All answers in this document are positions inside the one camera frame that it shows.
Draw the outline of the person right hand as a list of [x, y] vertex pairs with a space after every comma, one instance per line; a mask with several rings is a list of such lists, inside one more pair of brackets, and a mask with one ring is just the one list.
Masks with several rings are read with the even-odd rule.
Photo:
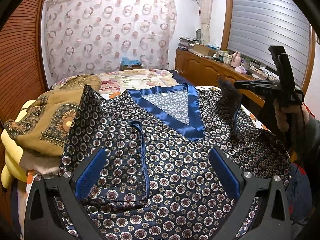
[[295, 131], [300, 132], [309, 123], [310, 113], [304, 104], [281, 107], [275, 99], [273, 105], [280, 131], [287, 132], [290, 128], [295, 128]]

